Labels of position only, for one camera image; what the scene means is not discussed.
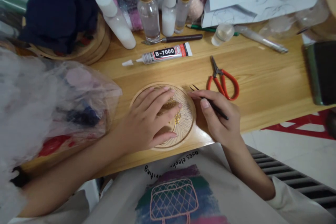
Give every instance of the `red-handled pliers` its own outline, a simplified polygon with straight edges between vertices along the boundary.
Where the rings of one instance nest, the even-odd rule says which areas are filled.
[[[237,97],[239,96],[239,84],[238,81],[228,72],[226,72],[223,69],[219,69],[218,66],[216,65],[215,59],[213,56],[211,56],[211,60],[212,60],[212,65],[213,65],[213,76],[209,77],[209,81],[207,84],[206,89],[210,90],[211,89],[211,82],[212,80],[214,80],[214,82],[216,83],[216,86],[219,90],[219,92],[224,95],[228,100],[236,100]],[[220,81],[222,84],[220,84],[219,80],[217,79],[217,74],[220,75]],[[228,91],[226,90],[226,84],[225,84],[225,76],[227,78],[229,78],[230,81],[232,81],[233,86],[234,86],[234,95],[232,97],[230,97],[228,95]]]

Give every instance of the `b-7000 glue tube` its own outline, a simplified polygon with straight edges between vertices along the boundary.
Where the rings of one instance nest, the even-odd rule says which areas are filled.
[[[148,52],[142,55],[137,62],[143,62],[144,64],[152,64],[156,62],[172,60],[174,58],[181,58],[185,56],[192,56],[189,42],[183,43],[181,45],[176,45],[174,47],[165,48],[162,50]],[[126,61],[122,64],[123,66],[133,65],[132,60]]]

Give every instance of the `clear glass bottle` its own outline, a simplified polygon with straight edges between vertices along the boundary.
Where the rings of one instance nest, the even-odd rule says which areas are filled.
[[[183,32],[188,10],[190,7],[190,0],[178,0],[176,5],[176,21],[175,21],[175,33],[180,34]]]
[[[138,11],[145,32],[146,40],[158,42],[160,40],[159,7],[155,0],[140,0]]]

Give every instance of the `round wooden plate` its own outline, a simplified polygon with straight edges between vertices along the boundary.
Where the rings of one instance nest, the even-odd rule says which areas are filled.
[[[176,103],[182,103],[182,108],[175,117],[170,120],[170,122],[161,129],[162,132],[172,131],[175,132],[178,136],[176,138],[170,139],[167,142],[164,142],[161,145],[155,146],[152,150],[157,151],[169,151],[175,149],[182,145],[189,135],[191,129],[196,123],[196,108],[193,100],[188,96],[187,92],[174,84],[167,82],[155,82],[149,84],[148,86],[142,88],[131,101],[131,106],[135,99],[141,94],[145,89],[154,86],[154,88],[162,88],[164,86],[169,87],[170,89],[175,89],[176,92],[172,98],[170,98],[162,107],[158,116],[164,113],[166,110],[175,106]]]

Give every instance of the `white nozzle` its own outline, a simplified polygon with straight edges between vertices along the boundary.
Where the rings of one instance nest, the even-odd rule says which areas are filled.
[[[96,0],[99,8],[107,17],[114,17],[117,14],[118,8],[113,0]]]
[[[128,61],[125,61],[124,63],[122,63],[122,66],[123,67],[127,67],[127,66],[129,66],[129,65],[133,65],[133,61],[130,59],[130,60],[128,60]]]

